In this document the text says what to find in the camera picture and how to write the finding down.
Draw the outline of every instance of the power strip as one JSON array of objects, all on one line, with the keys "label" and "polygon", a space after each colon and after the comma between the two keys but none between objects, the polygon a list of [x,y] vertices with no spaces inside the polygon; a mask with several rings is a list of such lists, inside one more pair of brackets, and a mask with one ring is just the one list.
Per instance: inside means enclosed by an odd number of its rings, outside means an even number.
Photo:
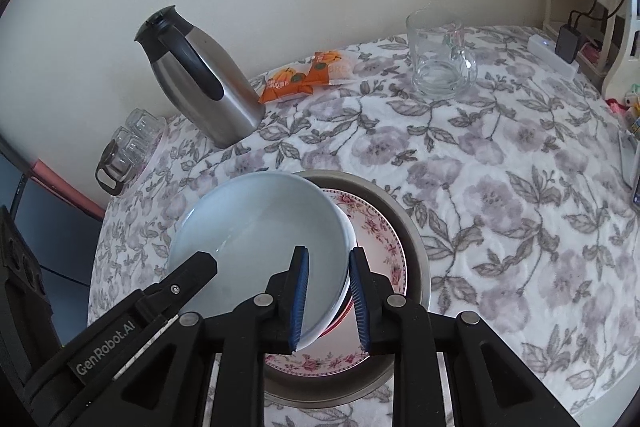
[{"label": "power strip", "polygon": [[571,64],[567,64],[561,57],[556,55],[556,42],[544,38],[542,35],[532,35],[529,37],[527,49],[532,55],[548,64],[555,71],[564,76],[567,80],[573,80],[575,73],[580,67],[578,62],[574,60]]}]

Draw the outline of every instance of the tablecloth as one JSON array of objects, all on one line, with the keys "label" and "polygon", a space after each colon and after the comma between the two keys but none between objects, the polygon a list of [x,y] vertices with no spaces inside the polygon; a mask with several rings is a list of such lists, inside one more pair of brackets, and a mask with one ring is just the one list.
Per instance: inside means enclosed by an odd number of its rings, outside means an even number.
[{"label": "tablecloth", "polygon": [[[417,96],[406,38],[393,36],[347,47],[359,53],[356,82],[270,103],[258,130],[226,150],[173,118],[153,175],[107,208],[89,322],[162,279],[176,222],[218,184],[337,169],[383,187],[412,216],[431,263],[430,309],[477,311],[577,413],[640,357],[639,226],[616,120],[583,75],[565,81],[527,52],[537,31],[469,29],[478,81],[448,102]],[[265,419],[389,426],[391,402],[389,382],[324,410],[267,401]]]}]

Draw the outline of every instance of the black power adapter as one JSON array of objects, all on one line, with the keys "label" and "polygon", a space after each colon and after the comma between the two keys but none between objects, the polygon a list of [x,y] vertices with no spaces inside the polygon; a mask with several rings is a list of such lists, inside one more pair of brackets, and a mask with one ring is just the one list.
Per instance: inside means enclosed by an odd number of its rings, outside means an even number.
[{"label": "black power adapter", "polygon": [[561,26],[556,42],[556,55],[571,64],[578,54],[581,41],[582,34],[577,29],[571,28],[569,24]]}]

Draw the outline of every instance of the metal screw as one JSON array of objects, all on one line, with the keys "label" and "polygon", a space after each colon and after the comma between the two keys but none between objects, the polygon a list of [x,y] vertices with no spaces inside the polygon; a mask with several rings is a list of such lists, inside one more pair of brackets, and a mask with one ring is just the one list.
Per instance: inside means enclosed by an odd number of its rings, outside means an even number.
[{"label": "metal screw", "polygon": [[273,302],[273,297],[268,293],[260,293],[254,297],[254,304],[256,306],[268,306]]},{"label": "metal screw", "polygon": [[469,326],[475,326],[476,324],[478,324],[478,322],[480,322],[480,315],[478,315],[476,312],[462,312],[460,314],[460,318],[465,324],[468,324]]},{"label": "metal screw", "polygon": [[187,328],[189,326],[196,325],[199,320],[200,320],[200,317],[198,317],[198,314],[194,312],[183,313],[182,315],[180,315],[180,318],[178,319],[178,321],[180,322],[180,325],[185,326]]},{"label": "metal screw", "polygon": [[406,304],[406,299],[404,298],[404,295],[394,293],[386,298],[386,303],[394,308],[402,308],[402,306]]}]

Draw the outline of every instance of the triangular cutout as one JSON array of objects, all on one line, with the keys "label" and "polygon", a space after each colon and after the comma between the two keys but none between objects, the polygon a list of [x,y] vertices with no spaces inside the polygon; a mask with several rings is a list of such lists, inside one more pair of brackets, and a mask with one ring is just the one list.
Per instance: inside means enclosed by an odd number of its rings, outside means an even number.
[{"label": "triangular cutout", "polygon": [[533,399],[533,393],[513,372],[513,369],[498,356],[490,344],[481,347],[495,398],[502,409]]},{"label": "triangular cutout", "polygon": [[140,372],[140,375],[124,388],[122,399],[145,409],[155,409],[160,400],[162,389],[164,389],[164,383],[169,374],[174,355],[175,346],[166,346]]}]

